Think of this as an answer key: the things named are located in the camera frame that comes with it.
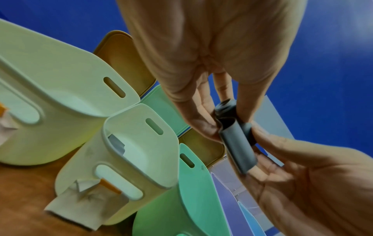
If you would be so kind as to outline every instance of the palm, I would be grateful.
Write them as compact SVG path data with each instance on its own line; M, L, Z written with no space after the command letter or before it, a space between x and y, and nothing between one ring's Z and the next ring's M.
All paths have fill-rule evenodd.
M257 202L284 234L371 235L369 222L361 220L362 215L371 215L371 195L356 184L369 186L373 179L369 168L349 164L306 168L289 161L281 168L263 156L258 159L264 177L256 189L261 191Z

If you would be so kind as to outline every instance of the plastic container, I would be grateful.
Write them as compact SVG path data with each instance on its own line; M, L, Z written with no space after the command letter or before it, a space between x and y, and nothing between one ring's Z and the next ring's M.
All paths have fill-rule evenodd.
M210 167L225 155L225 146L211 141L185 123L181 114L162 90L156 86L142 100L141 103L150 106L179 136L179 142L187 145L207 166Z
M118 143L123 148L116 149ZM58 173L57 195L76 180L105 179L130 202L105 224L126 219L178 182L179 146L172 129L148 106L138 104L108 118Z
M109 32L93 54L108 63L140 97L156 82L137 52L132 37L123 31Z
M211 173L232 236L252 236L253 233L232 192Z
M254 236L266 236L264 233L264 230L260 227L260 224L255 219L255 217L240 202L238 202L238 205L240 206L240 209L242 213L244 214L245 219L247 223L249 224L253 235Z
M136 214L133 236L229 236L209 171L180 144L179 184Z
M87 51L0 20L0 101L19 129L0 161L37 165L86 142L112 114L139 102L118 73Z

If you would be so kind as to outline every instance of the oval slot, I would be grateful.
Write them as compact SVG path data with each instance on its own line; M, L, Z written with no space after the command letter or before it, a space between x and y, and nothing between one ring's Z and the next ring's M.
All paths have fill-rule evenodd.
M183 160L183 162L185 162L185 164L187 164L190 168L195 166L193 161L191 161L184 153L180 154L180 159Z
M122 191L130 200L137 201L143 197L143 192L140 189L107 165L98 165L95 170L95 175L98 178L105 179L115 188Z
M111 89L113 90L119 97L124 98L125 97L125 92L116 84L112 79L109 77L104 78L104 83Z
M145 122L151 127L157 134L162 135L163 130L150 118L147 118Z

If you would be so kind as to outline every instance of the hand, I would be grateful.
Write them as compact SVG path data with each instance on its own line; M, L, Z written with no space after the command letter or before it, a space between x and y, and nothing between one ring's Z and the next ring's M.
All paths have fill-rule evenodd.
M306 0L117 0L137 50L185 121L219 141L209 74L220 100L248 122L285 63Z
M354 149L269 135L257 124L258 164L242 183L287 236L373 235L373 159Z

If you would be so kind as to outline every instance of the blue background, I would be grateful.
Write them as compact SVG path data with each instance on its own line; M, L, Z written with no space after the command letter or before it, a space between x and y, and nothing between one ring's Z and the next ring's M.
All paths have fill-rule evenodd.
M0 18L90 52L109 31L128 31L114 0L0 0ZM309 0L267 94L296 139L373 156L372 78L373 1Z

